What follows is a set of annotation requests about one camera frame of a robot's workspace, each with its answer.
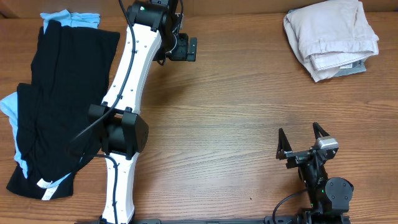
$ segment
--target white cloth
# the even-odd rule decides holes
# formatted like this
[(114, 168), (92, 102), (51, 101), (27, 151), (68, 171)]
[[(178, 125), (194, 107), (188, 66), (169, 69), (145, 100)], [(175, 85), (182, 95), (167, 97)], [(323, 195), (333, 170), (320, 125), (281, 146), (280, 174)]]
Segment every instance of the white cloth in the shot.
[(315, 82), (333, 77), (342, 65), (379, 53), (379, 37), (358, 0), (330, 0), (297, 9), (285, 16), (284, 27), (294, 54)]

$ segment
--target folded black cloth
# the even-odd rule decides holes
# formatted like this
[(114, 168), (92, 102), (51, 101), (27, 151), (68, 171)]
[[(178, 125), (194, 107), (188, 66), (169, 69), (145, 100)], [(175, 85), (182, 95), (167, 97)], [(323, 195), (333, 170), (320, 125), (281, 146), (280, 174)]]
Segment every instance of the folded black cloth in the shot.
[(28, 178), (17, 166), (8, 190), (41, 199), (45, 189), (39, 181), (51, 183), (71, 173), (51, 199), (73, 194), (75, 172), (91, 160), (88, 155), (99, 151), (100, 143), (91, 131), (73, 144), (69, 141), (90, 125), (88, 108), (101, 104), (108, 90), (119, 38), (117, 32), (61, 27), (57, 21), (49, 22), (45, 34), (40, 29), (32, 83), (17, 87), (17, 144)]

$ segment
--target table surface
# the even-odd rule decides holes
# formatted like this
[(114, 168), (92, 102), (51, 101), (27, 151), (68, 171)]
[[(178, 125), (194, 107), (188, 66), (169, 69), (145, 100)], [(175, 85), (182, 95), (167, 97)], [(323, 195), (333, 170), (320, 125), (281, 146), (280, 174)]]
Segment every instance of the table surface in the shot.
[[(318, 121), (340, 144), (329, 177), (354, 186), (353, 223), (398, 223), (398, 13), (367, 13), (380, 54), (367, 72), (314, 83), (295, 58), (283, 14), (187, 18), (198, 37), (196, 62), (154, 63), (142, 97), (150, 134), (135, 175), (137, 218), (262, 218), (303, 189), (296, 169), (275, 159), (278, 129), (295, 151), (314, 143)], [(0, 98), (30, 83), (40, 19), (0, 20)], [(102, 19), (121, 33), (109, 79), (124, 47), (123, 18)], [(94, 159), (75, 178), (74, 195), (44, 202), (13, 195), (8, 117), (0, 113), (0, 223), (73, 223), (97, 219), (106, 165)], [(280, 207), (295, 214), (303, 195)]]

